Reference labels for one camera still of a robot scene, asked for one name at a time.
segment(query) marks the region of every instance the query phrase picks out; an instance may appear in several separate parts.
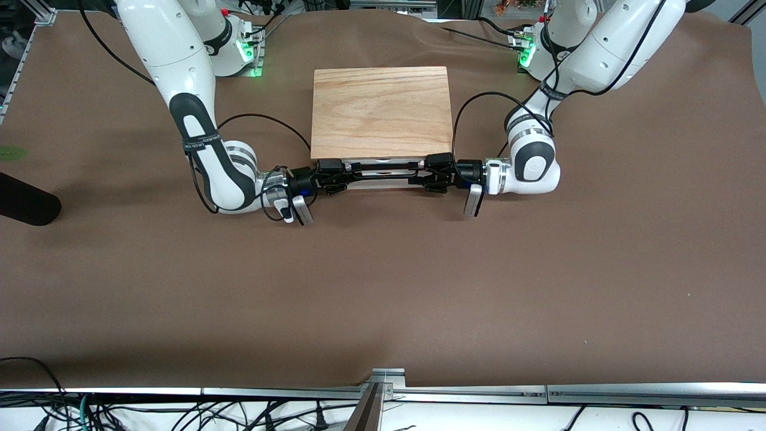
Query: cable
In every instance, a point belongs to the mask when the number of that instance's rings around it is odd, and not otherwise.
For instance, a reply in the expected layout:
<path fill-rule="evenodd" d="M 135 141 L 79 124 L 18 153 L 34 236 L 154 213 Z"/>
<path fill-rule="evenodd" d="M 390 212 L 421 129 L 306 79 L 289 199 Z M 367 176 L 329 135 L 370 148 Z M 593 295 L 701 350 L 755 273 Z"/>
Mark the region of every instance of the cable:
<path fill-rule="evenodd" d="M 250 12 L 250 15 L 255 15 L 253 9 L 250 8 L 250 5 L 247 2 L 240 2 L 240 5 L 244 5 L 244 7 L 247 8 L 247 11 Z"/>
<path fill-rule="evenodd" d="M 252 423 L 250 423 L 250 425 L 246 426 L 243 429 L 243 431 L 253 431 L 253 429 L 255 429 L 256 426 L 263 425 L 262 423 L 259 423 L 261 419 L 263 419 L 264 417 L 266 417 L 267 414 L 271 414 L 271 412 L 273 412 L 274 410 L 276 410 L 277 408 L 285 404 L 287 404 L 287 401 L 283 401 L 283 400 L 276 401 L 274 404 L 272 404 L 271 401 L 269 401 L 264 411 L 260 412 L 258 417 L 255 418 L 255 420 Z"/>
<path fill-rule="evenodd" d="M 340 404 L 338 406 L 325 406 L 325 407 L 322 407 L 322 411 L 336 410 L 336 409 L 348 409 L 348 408 L 356 407 L 356 406 L 357 406 L 357 404 Z M 280 426 L 280 425 L 282 425 L 285 422 L 289 422 L 290 420 L 298 419 L 299 417 L 303 417 L 305 415 L 309 415 L 311 413 L 315 413 L 317 410 L 318 409 L 314 409 L 314 410 L 309 410 L 309 411 L 306 411 L 306 412 L 303 412 L 303 413 L 297 413 L 297 414 L 294 414 L 292 416 L 286 416 L 286 417 L 283 417 L 283 418 L 276 418 L 274 420 L 274 426 L 275 427 L 276 426 Z"/>
<path fill-rule="evenodd" d="M 211 214 L 218 214 L 218 207 L 213 204 L 215 207 L 214 209 L 210 207 L 208 204 L 208 201 L 205 200 L 205 197 L 202 195 L 202 191 L 199 189 L 199 183 L 197 182 L 197 173 L 195 172 L 195 166 L 194 166 L 194 157 L 191 153 L 186 153 L 186 156 L 189 159 L 189 170 L 191 171 L 191 180 L 194 181 L 194 189 L 197 191 L 197 196 L 199 196 L 200 202 L 202 202 L 202 205 L 205 206 L 205 209 L 208 210 Z"/>
<path fill-rule="evenodd" d="M 463 36 L 467 36 L 469 38 L 477 39 L 479 41 L 485 41 L 485 42 L 493 44 L 493 45 L 502 46 L 503 48 L 512 49 L 511 45 L 509 45 L 509 44 L 503 44 L 503 43 L 500 43 L 500 42 L 491 41 L 489 39 L 480 38 L 479 36 L 474 36 L 474 35 L 472 35 L 470 33 L 464 33 L 464 32 L 462 32 L 460 30 L 454 30 L 452 28 L 445 28 L 445 27 L 442 27 L 442 30 L 451 31 L 453 33 L 457 33 L 459 35 L 463 35 Z"/>
<path fill-rule="evenodd" d="M 614 88 L 615 85 L 617 85 L 617 82 L 622 79 L 625 72 L 628 70 L 630 65 L 633 63 L 633 59 L 636 58 L 636 55 L 638 55 L 638 51 L 641 49 L 641 45 L 643 45 L 643 41 L 646 40 L 647 36 L 649 35 L 649 32 L 652 29 L 652 25 L 654 24 L 655 20 L 657 20 L 657 17 L 660 16 L 660 12 L 663 10 L 663 6 L 667 0 L 660 0 L 660 3 L 657 5 L 657 9 L 654 11 L 654 14 L 652 15 L 652 18 L 649 20 L 649 24 L 647 24 L 647 28 L 643 31 L 643 34 L 641 35 L 641 38 L 638 40 L 638 43 L 636 44 L 636 48 L 633 49 L 633 53 L 630 55 L 630 57 L 625 62 L 625 66 L 623 67 L 622 71 L 620 71 L 620 74 L 617 75 L 617 78 L 612 81 L 611 84 L 609 84 L 608 87 L 604 88 L 601 91 L 592 92 L 588 90 L 575 90 L 572 91 L 570 94 L 576 94 L 576 93 L 585 93 L 590 94 L 591 96 L 601 96 L 602 94 L 607 93 L 609 90 Z"/>
<path fill-rule="evenodd" d="M 455 154 L 455 139 L 457 137 L 457 124 L 460 121 L 460 115 L 463 114 L 463 110 L 466 109 L 466 107 L 468 106 L 469 103 L 473 102 L 474 100 L 478 99 L 479 97 L 484 97 L 484 96 L 501 96 L 501 97 L 504 97 L 504 98 L 512 101 L 513 103 L 519 105 L 523 110 L 527 111 L 527 113 L 529 115 L 531 115 L 533 118 L 535 118 L 535 120 L 537 120 L 538 123 L 540 123 L 540 126 L 543 128 L 543 130 L 545 130 L 551 136 L 553 136 L 553 126 L 550 124 L 550 122 L 548 122 L 547 120 L 544 120 L 548 124 L 548 126 L 546 126 L 545 123 L 543 123 L 543 120 L 540 120 L 538 115 L 535 115 L 533 112 L 531 112 L 529 110 L 529 108 L 526 107 L 526 105 L 524 105 L 522 102 L 520 102 L 515 97 L 509 96 L 508 94 L 505 94 L 505 93 L 500 93 L 499 91 L 485 91 L 483 93 L 476 94 L 476 95 L 472 96 L 471 98 L 469 98 L 468 100 L 466 100 L 466 102 L 463 104 L 463 106 L 460 107 L 460 110 L 457 111 L 457 116 L 455 117 L 455 125 L 452 128 L 452 154 L 453 155 Z"/>
<path fill-rule="evenodd" d="M 33 363 L 37 364 L 40 368 L 42 368 L 43 371 L 45 371 L 45 373 L 48 375 L 48 377 L 51 378 L 51 381 L 53 381 L 53 385 L 56 386 L 56 390 L 58 390 L 58 396 L 60 397 L 61 404 L 64 407 L 64 411 L 66 412 L 65 416 L 67 417 L 67 431 L 70 431 L 70 420 L 68 419 L 69 418 L 69 405 L 67 404 L 66 398 L 64 398 L 64 394 L 66 393 L 66 391 L 61 386 L 61 383 L 59 383 L 59 381 L 56 378 L 55 374 L 53 374 L 53 371 L 51 371 L 51 369 L 48 368 L 48 365 L 45 365 L 45 363 L 43 361 L 41 361 L 41 360 L 39 360 L 37 358 L 28 357 L 28 356 L 2 357 L 2 358 L 0 358 L 0 363 L 1 362 L 6 362 L 6 361 L 9 361 L 9 360 L 25 360 L 27 362 L 33 362 Z"/>
<path fill-rule="evenodd" d="M 303 141 L 303 145 L 305 145 L 305 146 L 306 146 L 306 148 L 308 148 L 309 150 L 311 150 L 311 145 L 309 144 L 309 141 L 308 141 L 308 140 L 306 140 L 306 138 L 305 138 L 305 137 L 303 137 L 303 135 L 302 135 L 302 134 L 300 134 L 300 132 L 299 132 L 298 130 L 295 130 L 295 128 L 293 128 L 293 127 L 292 127 L 292 126 L 290 126 L 288 123 L 285 123 L 285 122 L 284 122 L 284 121 L 282 121 L 282 120 L 278 120 L 277 118 L 274 118 L 274 117 L 270 117 L 270 116 L 268 116 L 268 115 L 265 115 L 265 114 L 238 114 L 238 115 L 234 115 L 234 116 L 232 116 L 232 117 L 229 117 L 229 118 L 227 118 L 226 120 L 223 120 L 223 122 L 221 122 L 221 124 L 218 124 L 218 129 L 220 130 L 220 129 L 221 129 L 223 126 L 225 126 L 225 125 L 226 125 L 226 124 L 227 124 L 229 121 L 232 121 L 232 120 L 236 120 L 237 118 L 242 118 L 242 117 L 259 117 L 259 118 L 265 118 L 265 119 L 267 119 L 267 120 L 272 120 L 272 121 L 273 121 L 273 122 L 275 122 L 275 123 L 279 123 L 279 124 L 282 124 L 283 126 L 285 126 L 285 127 L 287 127 L 288 129 L 290 129 L 290 131 L 291 131 L 291 132 L 295 133 L 295 134 L 296 134 L 296 135 L 297 135 L 297 136 L 300 138 L 300 140 L 302 140 L 302 141 Z"/>
<path fill-rule="evenodd" d="M 553 40 L 551 40 L 551 34 L 548 33 L 548 3 L 550 0 L 545 0 L 545 10 L 542 13 L 542 37 L 545 38 L 548 41 L 548 46 L 551 47 L 552 50 L 552 59 L 553 59 L 553 71 L 548 74 L 548 76 L 545 77 L 543 80 L 543 83 L 545 85 L 548 85 L 548 78 L 551 77 L 552 73 L 556 73 L 556 81 L 553 83 L 553 91 L 556 91 L 558 89 L 558 81 L 561 77 L 561 73 L 559 72 L 559 65 L 561 62 L 558 59 L 558 52 L 556 52 L 555 44 L 553 43 Z M 549 97 L 548 100 L 545 102 L 545 118 L 549 120 L 548 117 L 548 107 L 551 105 L 551 98 Z"/>
<path fill-rule="evenodd" d="M 446 8 L 444 8 L 444 10 L 443 10 L 443 11 L 441 11 L 441 15 L 438 15 L 436 18 L 437 18 L 437 19 L 442 19 L 442 18 L 444 17 L 444 14 L 445 14 L 445 13 L 447 13 L 447 10 L 449 10 L 450 6 L 452 6 L 452 4 L 453 4 L 454 2 L 455 2 L 455 0 L 452 0 L 452 1 L 450 2 L 450 4 L 449 4 L 449 5 L 447 5 L 447 7 L 446 7 Z"/>
<path fill-rule="evenodd" d="M 144 81 L 150 83 L 151 85 L 155 85 L 154 81 L 147 78 L 142 74 L 141 72 L 137 71 L 133 67 L 130 66 L 130 64 L 127 64 L 125 61 L 123 61 L 122 58 L 117 57 L 117 54 L 113 53 L 112 50 L 109 49 L 108 46 L 101 40 L 101 37 L 96 33 L 96 30 L 93 28 L 93 26 L 90 24 L 90 21 L 88 20 L 88 17 L 85 15 L 85 6 L 83 6 L 83 0 L 77 0 L 77 4 L 80 6 L 80 16 L 83 17 L 83 21 L 85 21 L 85 25 L 88 27 L 88 30 L 90 30 L 90 33 L 93 35 L 93 37 L 96 39 L 96 41 L 101 45 L 101 47 L 106 51 L 109 55 L 112 56 L 115 60 L 117 60 L 117 63 L 120 63 L 122 66 L 125 66 L 126 69 L 136 74 L 138 77 L 143 79 Z"/>
<path fill-rule="evenodd" d="M 744 407 L 732 407 L 732 409 L 739 410 L 741 412 L 746 412 L 746 413 L 766 413 L 766 411 L 763 411 L 763 410 L 745 409 Z"/>
<path fill-rule="evenodd" d="M 577 422 L 577 419 L 580 418 L 580 415 L 585 410 L 585 407 L 587 406 L 585 405 L 580 406 L 580 409 L 574 414 L 572 419 L 569 421 L 569 425 L 567 425 L 567 427 L 564 428 L 562 431 L 572 431 L 572 428 L 575 427 L 575 423 Z"/>
<path fill-rule="evenodd" d="M 248 34 L 247 34 L 247 36 L 248 36 L 248 37 L 250 37 L 250 36 L 252 36 L 252 35 L 257 35 L 258 33 L 262 32 L 263 30 L 265 30 L 265 29 L 266 29 L 266 27 L 268 27 L 268 26 L 269 26 L 269 24 L 271 24 L 271 22 L 272 22 L 274 19 L 276 19 L 276 18 L 277 18 L 277 16 L 279 16 L 279 14 L 274 14 L 274 15 L 273 15 L 271 18 L 269 18 L 269 21 L 266 21 L 266 24 L 264 24 L 264 25 L 261 25 L 261 26 L 260 26 L 260 28 L 258 28 L 256 31 L 253 31 L 253 32 L 251 32 L 251 33 L 248 33 Z"/>
<path fill-rule="evenodd" d="M 641 428 L 638 427 L 638 423 L 636 423 L 636 418 L 642 418 L 645 423 L 647 423 L 647 426 L 649 427 L 649 431 L 654 431 L 654 427 L 652 426 L 652 423 L 649 422 L 649 418 L 647 418 L 647 415 L 641 413 L 641 412 L 633 412 L 632 415 L 630 415 L 630 421 L 633 423 L 633 429 L 636 431 L 641 431 Z"/>
<path fill-rule="evenodd" d="M 683 408 L 683 424 L 681 425 L 681 431 L 686 431 L 686 425 L 689 424 L 689 408 L 687 406 Z"/>
<path fill-rule="evenodd" d="M 513 36 L 513 31 L 503 30 L 502 28 L 498 27 L 497 24 L 492 22 L 492 20 L 484 18 L 483 16 L 480 16 L 480 17 L 476 18 L 476 20 L 489 24 L 489 26 L 494 28 L 495 31 L 497 31 L 498 33 L 503 33 L 506 36 Z"/>
<path fill-rule="evenodd" d="M 82 399 L 80 399 L 80 426 L 83 427 L 85 431 L 88 430 L 88 424 L 85 422 L 85 401 L 88 395 L 83 395 Z"/>

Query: black cable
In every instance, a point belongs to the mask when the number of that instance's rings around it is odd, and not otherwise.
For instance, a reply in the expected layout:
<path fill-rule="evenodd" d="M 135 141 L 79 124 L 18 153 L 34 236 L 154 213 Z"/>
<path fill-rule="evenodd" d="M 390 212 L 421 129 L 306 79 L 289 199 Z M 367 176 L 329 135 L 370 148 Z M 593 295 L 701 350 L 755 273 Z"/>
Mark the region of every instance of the black cable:
<path fill-rule="evenodd" d="M 147 78 L 142 74 L 141 72 L 137 71 L 133 67 L 130 66 L 130 64 L 127 64 L 125 61 L 123 61 L 122 58 L 117 57 L 117 54 L 113 53 L 112 50 L 109 49 L 108 46 L 101 40 L 101 37 L 96 33 L 96 30 L 93 28 L 93 26 L 90 24 L 90 21 L 88 20 L 88 17 L 85 15 L 85 6 L 83 6 L 83 0 L 77 0 L 77 4 L 80 6 L 80 16 L 83 17 L 83 21 L 85 21 L 85 25 L 88 27 L 88 30 L 90 30 L 90 33 L 93 35 L 93 37 L 96 39 L 96 41 L 101 45 L 101 47 L 106 51 L 109 55 L 112 56 L 115 60 L 117 60 L 118 63 L 120 63 L 122 66 L 125 66 L 126 69 L 136 74 L 138 77 L 143 79 L 144 81 L 150 83 L 151 85 L 155 85 L 154 81 Z"/>
<path fill-rule="evenodd" d="M 500 151 L 497 152 L 497 156 L 495 156 L 495 157 L 500 158 L 502 156 L 502 152 L 505 151 L 506 148 L 508 148 L 508 140 L 507 139 L 506 139 L 505 145 L 502 146 Z"/>
<path fill-rule="evenodd" d="M 575 427 L 575 423 L 577 422 L 577 419 L 580 419 L 580 415 L 585 410 L 585 405 L 580 406 L 580 409 L 574 414 L 572 419 L 569 421 L 569 425 L 567 425 L 566 428 L 564 428 L 562 431 L 572 431 L 572 428 Z"/>
<path fill-rule="evenodd" d="M 58 391 L 58 396 L 61 399 L 61 404 L 63 405 L 65 416 L 67 417 L 67 431 L 70 429 L 71 421 L 69 418 L 69 405 L 67 404 L 66 398 L 64 398 L 64 394 L 67 392 L 64 390 L 64 388 L 61 386 L 61 383 L 59 383 L 58 379 L 56 378 L 56 375 L 53 374 L 53 371 L 51 371 L 50 368 L 48 368 L 48 365 L 45 365 L 45 362 L 34 358 L 34 357 L 28 357 L 28 356 L 11 356 L 11 357 L 2 357 L 0 358 L 0 362 L 6 362 L 9 360 L 25 360 L 27 362 L 33 362 L 37 364 L 40 368 L 45 371 L 45 373 L 48 375 L 48 377 L 51 378 L 51 381 L 53 381 L 53 385 L 56 386 L 56 390 Z"/>
<path fill-rule="evenodd" d="M 183 419 L 186 416 L 192 414 L 194 411 L 199 411 L 199 407 L 201 405 L 202 405 L 202 403 L 196 403 L 194 407 L 192 407 L 189 410 L 186 410 L 186 412 L 181 417 L 179 417 L 178 420 L 175 421 L 175 423 L 173 424 L 173 427 L 170 429 L 170 431 L 175 431 L 175 428 L 178 427 L 178 425 L 181 425 L 181 421 L 183 421 Z"/>
<path fill-rule="evenodd" d="M 285 127 L 287 127 L 288 129 L 290 129 L 290 131 L 291 131 L 291 132 L 295 133 L 295 134 L 296 134 L 296 135 L 297 135 L 297 136 L 300 138 L 300 140 L 302 140 L 302 141 L 303 141 L 303 145 L 306 145 L 306 148 L 308 148 L 309 150 L 311 150 L 311 145 L 309 145 L 309 141 L 308 141 L 308 140 L 306 140 L 306 138 L 305 138 L 305 137 L 303 137 L 303 135 L 302 135 L 302 134 L 300 134 L 300 132 L 299 132 L 298 130 L 295 130 L 295 128 L 293 128 L 293 127 L 292 127 L 292 126 L 290 126 L 288 123 L 285 123 L 285 122 L 284 122 L 284 121 L 282 121 L 282 120 L 278 120 L 277 118 L 274 118 L 274 117 L 270 117 L 270 116 L 268 116 L 268 115 L 264 115 L 264 114 L 237 114 L 237 115 L 234 115 L 234 116 L 232 116 L 232 117 L 229 117 L 229 118 L 227 118 L 226 120 L 223 120 L 223 121 L 221 122 L 221 124 L 218 124 L 218 129 L 220 130 L 220 129 L 221 129 L 223 126 L 225 126 L 225 125 L 226 125 L 226 124 L 227 124 L 229 121 L 232 121 L 232 120 L 236 120 L 237 118 L 242 118 L 242 117 L 259 117 L 259 118 L 265 118 L 265 119 L 267 119 L 267 120 L 272 120 L 272 121 L 273 121 L 273 122 L 275 122 L 275 123 L 279 123 L 279 124 L 282 124 L 283 126 L 285 126 Z"/>
<path fill-rule="evenodd" d="M 244 7 L 247 8 L 247 11 L 250 12 L 250 15 L 255 15 L 253 9 L 250 8 L 250 5 L 247 2 L 240 2 L 240 5 L 244 5 Z"/>
<path fill-rule="evenodd" d="M 641 431 L 641 428 L 638 427 L 638 423 L 636 423 L 636 418 L 641 418 L 643 421 L 647 424 L 649 427 L 649 431 L 654 431 L 654 427 L 652 426 L 652 423 L 649 422 L 649 418 L 647 415 L 641 413 L 641 412 L 633 412 L 633 414 L 630 416 L 630 421 L 633 423 L 633 429 L 636 431 Z"/>
<path fill-rule="evenodd" d="M 630 55 L 630 57 L 625 62 L 625 66 L 623 67 L 622 71 L 620 71 L 620 74 L 617 75 L 617 78 L 612 81 L 611 84 L 609 84 L 608 87 L 604 88 L 601 91 L 598 92 L 592 92 L 588 90 L 575 90 L 572 91 L 570 94 L 576 94 L 576 93 L 585 93 L 590 94 L 591 96 L 601 96 L 602 94 L 607 93 L 609 90 L 614 88 L 615 85 L 617 85 L 617 82 L 622 79 L 625 72 L 628 70 L 630 65 L 633 63 L 634 58 L 636 58 L 636 55 L 638 55 L 638 51 L 641 49 L 641 45 L 643 45 L 643 41 L 646 40 L 647 36 L 649 35 L 649 32 L 652 29 L 652 25 L 654 24 L 655 20 L 657 20 L 657 17 L 660 16 L 660 12 L 663 10 L 663 6 L 667 0 L 660 0 L 660 3 L 657 5 L 657 9 L 654 11 L 654 14 L 652 15 L 652 18 L 649 20 L 649 24 L 647 24 L 647 28 L 643 31 L 643 34 L 641 35 L 641 38 L 638 40 L 638 43 L 636 44 L 636 48 L 633 49 L 633 53 Z"/>
<path fill-rule="evenodd" d="M 271 414 L 271 412 L 273 412 L 274 410 L 276 410 L 277 408 L 279 408 L 279 407 L 281 407 L 281 406 L 283 406 L 285 404 L 287 404 L 287 401 L 284 401 L 284 400 L 276 401 L 274 404 L 272 404 L 269 401 L 269 403 L 266 405 L 266 408 L 264 409 L 264 411 L 260 412 L 258 417 L 255 418 L 255 420 L 252 423 L 250 423 L 250 425 L 245 427 L 245 429 L 243 429 L 242 431 L 253 431 L 253 429 L 255 429 L 257 426 L 263 425 L 262 423 L 259 423 L 261 419 L 265 418 L 267 414 Z"/>
<path fill-rule="evenodd" d="M 240 426 L 247 426 L 247 414 L 246 413 L 245 413 L 245 421 L 244 421 L 244 423 L 239 422 L 238 420 L 236 420 L 236 419 L 234 419 L 232 417 L 229 417 L 229 416 L 225 416 L 223 414 L 224 410 L 227 410 L 227 409 L 231 408 L 234 404 L 239 404 L 240 407 L 242 407 L 242 402 L 241 401 L 233 401 L 233 402 L 227 404 L 226 406 L 223 406 L 222 408 L 220 408 L 217 411 L 213 412 L 213 414 L 211 414 L 210 416 L 206 417 L 205 420 L 203 420 L 200 423 L 199 429 L 203 429 L 206 425 L 208 425 L 209 422 L 215 421 L 216 419 L 222 419 L 222 420 L 225 420 L 225 421 L 227 421 L 229 423 L 233 423 L 234 425 L 237 426 L 237 429 L 239 429 Z"/>
<path fill-rule="evenodd" d="M 554 72 L 556 73 L 556 81 L 554 81 L 553 83 L 553 91 L 556 91 L 558 89 L 559 78 L 561 77 L 561 74 L 559 73 L 559 69 L 558 69 L 561 62 L 558 59 L 558 52 L 556 52 L 555 44 L 553 43 L 553 40 L 551 40 L 551 34 L 548 32 L 548 1 L 547 0 L 545 2 L 545 10 L 543 11 L 543 14 L 542 14 L 542 37 L 548 40 L 548 46 L 551 47 L 551 50 L 552 50 L 551 55 L 553 58 L 553 71 L 551 71 L 551 73 L 554 73 Z M 551 77 L 551 74 L 548 74 L 548 76 L 546 76 L 545 79 L 543 80 L 543 83 L 545 83 L 545 85 L 548 85 L 549 77 Z M 551 106 L 551 98 L 549 97 L 548 100 L 545 102 L 545 119 L 546 120 L 550 120 L 548 115 L 548 107 L 550 106 Z"/>
<path fill-rule="evenodd" d="M 484 96 L 500 96 L 500 97 L 504 97 L 504 98 L 514 102 L 515 104 L 519 105 L 523 110 L 527 111 L 527 113 L 529 115 L 531 115 L 533 118 L 535 118 L 535 120 L 537 120 L 537 122 L 540 123 L 540 126 L 543 128 L 543 130 L 545 130 L 551 136 L 553 136 L 553 126 L 547 120 L 545 120 L 545 122 L 548 123 L 548 126 L 546 126 L 542 122 L 543 120 L 540 120 L 537 115 L 535 115 L 533 112 L 531 112 L 529 110 L 529 108 L 526 107 L 526 105 L 524 105 L 522 102 L 520 102 L 515 97 L 509 96 L 508 94 L 505 94 L 505 93 L 500 93 L 499 91 L 485 91 L 483 93 L 475 94 L 474 96 L 472 96 L 471 98 L 466 100 L 466 102 L 463 104 L 463 106 L 460 107 L 460 109 L 457 111 L 457 116 L 455 117 L 455 124 L 454 124 L 454 126 L 452 128 L 452 154 L 453 155 L 455 154 L 455 139 L 457 137 L 457 124 L 460 121 L 460 115 L 463 114 L 463 110 L 466 109 L 466 106 L 468 106 L 469 103 L 473 102 L 474 100 L 478 99 L 479 97 L 484 97 Z"/>
<path fill-rule="evenodd" d="M 101 423 L 101 420 L 97 415 L 93 414 L 93 411 L 88 405 L 85 406 L 85 416 L 88 418 L 88 424 L 90 425 L 89 428 L 91 430 L 96 429 L 97 431 L 106 431 L 103 427 L 103 424 Z"/>
<path fill-rule="evenodd" d="M 274 14 L 271 18 L 269 18 L 269 21 L 266 21 L 266 24 L 261 25 L 260 28 L 258 28 L 256 31 L 253 31 L 252 33 L 248 33 L 247 36 L 250 37 L 252 35 L 257 35 L 258 33 L 262 32 L 263 30 L 266 30 L 266 27 L 271 24 L 271 22 L 277 18 L 280 14 Z"/>
<path fill-rule="evenodd" d="M 269 171 L 269 173 L 266 174 L 266 177 L 264 177 L 264 181 L 260 184 L 260 193 L 258 193 L 257 198 L 260 199 L 260 208 L 264 211 L 264 214 L 266 214 L 266 217 L 271 220 L 272 222 L 281 222 L 284 220 L 284 217 L 281 216 L 280 218 L 273 217 L 269 212 L 266 210 L 266 203 L 264 202 L 264 196 L 272 189 L 278 189 L 282 188 L 287 191 L 287 188 L 285 186 L 281 186 L 279 184 L 276 184 L 271 187 L 266 187 L 266 181 L 269 180 L 272 174 L 274 174 L 276 171 L 280 169 L 287 169 L 287 166 L 275 166 L 272 170 Z"/>
<path fill-rule="evenodd" d="M 734 409 L 734 410 L 739 410 L 739 411 L 741 411 L 741 412 L 746 412 L 746 413 L 766 413 L 766 412 L 765 412 L 765 411 L 763 411 L 763 410 L 752 410 L 752 409 L 745 409 L 744 407 L 732 407 L 732 409 Z"/>
<path fill-rule="evenodd" d="M 194 190 L 197 191 L 197 196 L 199 196 L 200 202 L 202 202 L 202 205 L 205 206 L 205 209 L 208 210 L 211 214 L 218 214 L 218 207 L 214 204 L 215 208 L 213 209 L 208 204 L 208 201 L 205 200 L 205 197 L 202 195 L 202 191 L 199 189 L 199 183 L 197 182 L 197 173 L 195 172 L 195 166 L 194 166 L 194 157 L 191 153 L 186 153 L 186 156 L 189 159 L 189 170 L 191 171 L 191 180 L 194 181 Z"/>
<path fill-rule="evenodd" d="M 683 408 L 683 424 L 681 425 L 681 431 L 686 431 L 686 425 L 689 424 L 689 408 L 684 406 Z"/>
<path fill-rule="evenodd" d="M 357 404 L 340 404 L 338 406 L 324 406 L 324 407 L 321 408 L 321 410 L 322 411 L 327 411 L 327 410 L 336 410 L 336 409 L 348 409 L 348 408 L 356 407 L 356 406 L 357 406 Z M 318 410 L 319 409 L 308 410 L 306 412 L 297 413 L 297 414 L 294 414 L 292 416 L 286 416 L 286 417 L 283 417 L 283 418 L 276 418 L 274 420 L 274 426 L 276 427 L 276 426 L 282 425 L 285 422 L 289 422 L 290 420 L 298 419 L 299 417 L 303 417 L 303 416 L 309 415 L 311 413 L 316 413 Z"/>
<path fill-rule="evenodd" d="M 481 38 L 479 36 L 474 36 L 474 35 L 472 35 L 470 33 L 465 33 L 465 32 L 460 31 L 460 30 L 455 30 L 455 29 L 452 29 L 452 28 L 445 28 L 445 27 L 442 27 L 442 30 L 451 31 L 451 32 L 457 33 L 459 35 L 467 36 L 468 38 L 473 38 L 473 39 L 477 39 L 477 40 L 480 40 L 480 41 L 485 41 L 485 42 L 493 44 L 493 45 L 502 46 L 503 48 L 512 49 L 512 46 L 509 45 L 509 44 L 503 44 L 503 43 L 500 43 L 500 42 L 491 41 L 489 39 Z"/>
<path fill-rule="evenodd" d="M 476 20 L 489 24 L 489 26 L 494 28 L 495 31 L 497 31 L 498 33 L 503 33 L 506 36 L 513 36 L 513 31 L 503 30 L 502 28 L 498 27 L 497 24 L 495 24 L 494 22 L 492 22 L 491 20 L 487 18 L 484 18 L 483 16 L 476 18 Z"/>

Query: wood grain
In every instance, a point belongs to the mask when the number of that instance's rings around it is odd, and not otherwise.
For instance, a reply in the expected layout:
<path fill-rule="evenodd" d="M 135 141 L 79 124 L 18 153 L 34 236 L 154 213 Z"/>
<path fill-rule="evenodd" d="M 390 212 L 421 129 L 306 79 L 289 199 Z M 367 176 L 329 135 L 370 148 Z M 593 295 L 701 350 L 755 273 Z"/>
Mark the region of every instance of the wood grain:
<path fill-rule="evenodd" d="M 312 159 L 425 156 L 451 140 L 446 67 L 314 72 Z"/>

